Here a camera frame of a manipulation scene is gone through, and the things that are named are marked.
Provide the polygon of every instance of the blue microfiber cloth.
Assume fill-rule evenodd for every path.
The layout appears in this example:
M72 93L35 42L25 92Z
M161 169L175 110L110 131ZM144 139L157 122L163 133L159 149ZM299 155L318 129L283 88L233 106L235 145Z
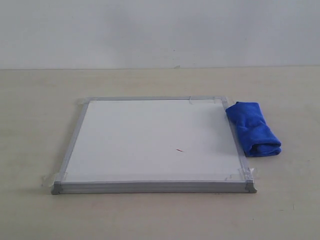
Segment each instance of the blue microfiber cloth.
M225 110L248 157L267 157L281 152L281 142L267 126L257 102L239 102Z

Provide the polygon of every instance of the silver metal frame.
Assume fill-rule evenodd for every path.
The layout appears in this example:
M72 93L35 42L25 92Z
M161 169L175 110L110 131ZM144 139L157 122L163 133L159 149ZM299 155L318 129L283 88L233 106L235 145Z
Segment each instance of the silver metal frame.
M239 155L244 181L212 181L212 182L63 182L66 169L74 150L82 123L91 101L152 101L152 100L221 100L224 109L229 107L228 100L224 96L153 96L153 97L88 97L83 102L83 107L76 123L71 141L65 153L61 168L54 179L51 193L58 194L86 194L86 193L256 193L254 178L249 168L247 158L239 144L235 126L229 125L234 143Z

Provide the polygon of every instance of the white wall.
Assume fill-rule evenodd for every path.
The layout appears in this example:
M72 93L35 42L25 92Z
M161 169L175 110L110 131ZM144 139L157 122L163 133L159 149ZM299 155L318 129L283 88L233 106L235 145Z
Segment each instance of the white wall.
M2 0L0 69L320 64L319 0Z

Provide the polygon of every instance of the beige table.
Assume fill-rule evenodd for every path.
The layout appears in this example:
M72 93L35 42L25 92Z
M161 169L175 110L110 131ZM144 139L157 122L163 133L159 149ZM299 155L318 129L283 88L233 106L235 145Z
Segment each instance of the beige table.
M283 143L252 158L257 194L50 195L89 96L226 95L261 103ZM0 71L0 239L317 240L320 67Z

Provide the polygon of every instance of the folded blue towel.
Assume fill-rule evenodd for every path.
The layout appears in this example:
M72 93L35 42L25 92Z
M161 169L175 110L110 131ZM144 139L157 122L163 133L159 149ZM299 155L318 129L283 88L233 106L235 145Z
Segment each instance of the folded blue towel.
M225 110L248 157L267 157L281 152L281 142L267 126L257 102L236 102Z

